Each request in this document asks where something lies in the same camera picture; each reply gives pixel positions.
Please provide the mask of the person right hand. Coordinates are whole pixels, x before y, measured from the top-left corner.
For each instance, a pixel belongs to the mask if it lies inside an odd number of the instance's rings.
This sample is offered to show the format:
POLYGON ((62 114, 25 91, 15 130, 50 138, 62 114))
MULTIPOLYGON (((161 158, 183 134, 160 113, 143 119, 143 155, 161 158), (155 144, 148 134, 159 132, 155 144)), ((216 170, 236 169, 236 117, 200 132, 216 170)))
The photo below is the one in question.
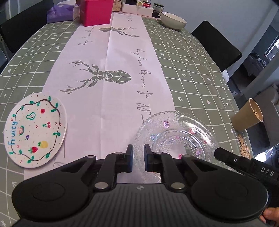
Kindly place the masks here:
POLYGON ((277 208, 266 208, 263 214, 260 216, 260 220, 266 223, 266 220, 274 221, 275 227, 278 227, 279 223, 279 207, 277 208))

